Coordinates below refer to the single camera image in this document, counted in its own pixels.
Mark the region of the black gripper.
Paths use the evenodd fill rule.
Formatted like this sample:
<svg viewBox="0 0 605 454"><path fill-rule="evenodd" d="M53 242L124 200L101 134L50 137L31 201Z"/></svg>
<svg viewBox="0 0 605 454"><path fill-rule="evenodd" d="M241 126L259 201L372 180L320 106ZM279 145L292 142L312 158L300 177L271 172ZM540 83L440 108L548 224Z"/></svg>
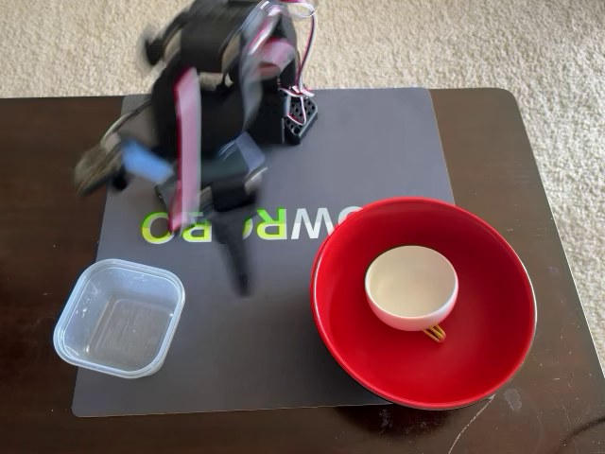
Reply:
<svg viewBox="0 0 605 454"><path fill-rule="evenodd" d="M265 154L249 134L241 134L213 157L202 159L202 188L210 191L216 240L224 247L233 285L240 296L251 289L250 260L244 227L252 217Z"/></svg>

